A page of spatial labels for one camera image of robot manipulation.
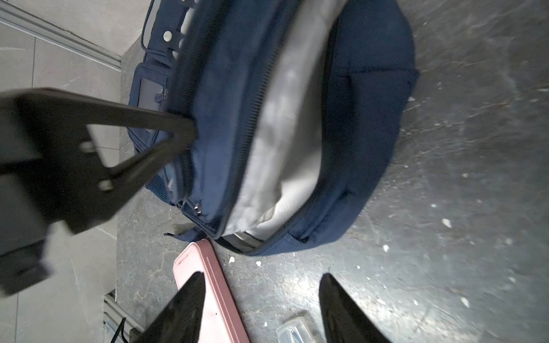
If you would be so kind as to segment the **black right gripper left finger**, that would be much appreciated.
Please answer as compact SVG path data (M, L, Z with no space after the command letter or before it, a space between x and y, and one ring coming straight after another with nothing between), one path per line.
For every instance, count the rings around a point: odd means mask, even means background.
M137 342L198 342L205 294L204 273L195 272Z

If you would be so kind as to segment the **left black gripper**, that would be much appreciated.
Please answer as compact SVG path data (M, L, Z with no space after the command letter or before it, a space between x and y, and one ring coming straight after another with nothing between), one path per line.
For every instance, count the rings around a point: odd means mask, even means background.
M118 157L123 127L164 131L143 152ZM59 89L1 98L1 295L49 276L47 222L73 233L108 222L166 164L190 148L196 124Z

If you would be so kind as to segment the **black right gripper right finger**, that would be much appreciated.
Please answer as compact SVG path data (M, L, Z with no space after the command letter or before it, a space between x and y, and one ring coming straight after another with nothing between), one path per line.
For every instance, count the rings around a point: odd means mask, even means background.
M320 281L319 299L326 342L390 343L329 273Z

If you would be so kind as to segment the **navy blue student backpack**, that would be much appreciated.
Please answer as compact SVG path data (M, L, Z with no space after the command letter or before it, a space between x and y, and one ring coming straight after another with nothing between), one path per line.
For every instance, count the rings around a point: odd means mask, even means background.
M353 225L418 78L396 1L153 1L130 105L197 138L147 188L238 254L298 252Z

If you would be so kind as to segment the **pink pencil case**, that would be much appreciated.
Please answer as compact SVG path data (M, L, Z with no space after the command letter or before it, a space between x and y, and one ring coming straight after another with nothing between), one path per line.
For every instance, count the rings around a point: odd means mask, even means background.
M196 272L205 278L199 342L249 342L230 288L209 240L189 244L173 264L178 288Z

